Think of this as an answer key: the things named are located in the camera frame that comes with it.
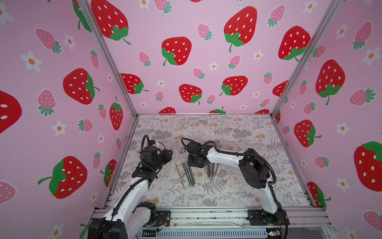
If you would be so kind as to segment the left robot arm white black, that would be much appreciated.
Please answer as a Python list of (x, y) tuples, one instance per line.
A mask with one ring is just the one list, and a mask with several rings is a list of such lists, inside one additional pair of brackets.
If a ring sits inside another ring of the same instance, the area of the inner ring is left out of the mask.
[(132, 179), (116, 204), (102, 218), (93, 219), (88, 226), (87, 239), (135, 239), (146, 224), (157, 221), (155, 203), (140, 202), (157, 174), (172, 160), (173, 152), (160, 149), (148, 135), (142, 139), (140, 162)]

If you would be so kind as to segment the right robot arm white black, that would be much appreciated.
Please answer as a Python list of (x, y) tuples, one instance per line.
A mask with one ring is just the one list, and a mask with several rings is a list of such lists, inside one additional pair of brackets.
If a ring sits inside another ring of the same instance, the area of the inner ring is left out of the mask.
[(217, 148), (214, 141), (200, 144), (188, 138), (181, 139), (182, 145), (189, 153), (187, 165), (204, 168), (208, 164), (223, 164), (241, 171), (246, 183), (258, 190), (262, 210), (275, 215), (282, 209), (273, 191), (277, 178), (268, 161), (255, 150), (245, 152), (227, 151)]

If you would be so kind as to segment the yellow pencil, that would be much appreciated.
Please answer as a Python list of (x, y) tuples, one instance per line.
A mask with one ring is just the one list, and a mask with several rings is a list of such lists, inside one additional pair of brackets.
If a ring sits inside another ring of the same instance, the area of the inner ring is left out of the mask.
[(179, 176), (180, 182), (181, 182), (181, 184), (182, 184), (182, 188), (183, 188), (183, 189), (185, 189), (184, 181), (183, 181), (183, 178), (182, 178), (181, 172), (180, 172), (180, 170), (179, 170), (179, 168), (178, 168), (177, 164), (175, 165), (175, 167), (176, 167), (176, 170), (177, 170), (177, 173), (178, 173), (178, 176)]

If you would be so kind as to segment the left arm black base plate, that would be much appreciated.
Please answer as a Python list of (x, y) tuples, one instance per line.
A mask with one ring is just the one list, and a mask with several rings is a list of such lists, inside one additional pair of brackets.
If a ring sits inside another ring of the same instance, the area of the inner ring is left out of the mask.
[(167, 227), (170, 225), (171, 211), (157, 211), (153, 223), (148, 224), (148, 227)]

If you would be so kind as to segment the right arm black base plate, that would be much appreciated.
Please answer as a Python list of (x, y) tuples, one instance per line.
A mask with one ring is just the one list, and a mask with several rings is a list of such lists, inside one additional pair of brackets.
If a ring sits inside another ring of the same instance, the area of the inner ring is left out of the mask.
[(289, 226), (290, 222), (284, 209), (272, 214), (264, 210), (248, 210), (247, 220), (252, 226)]

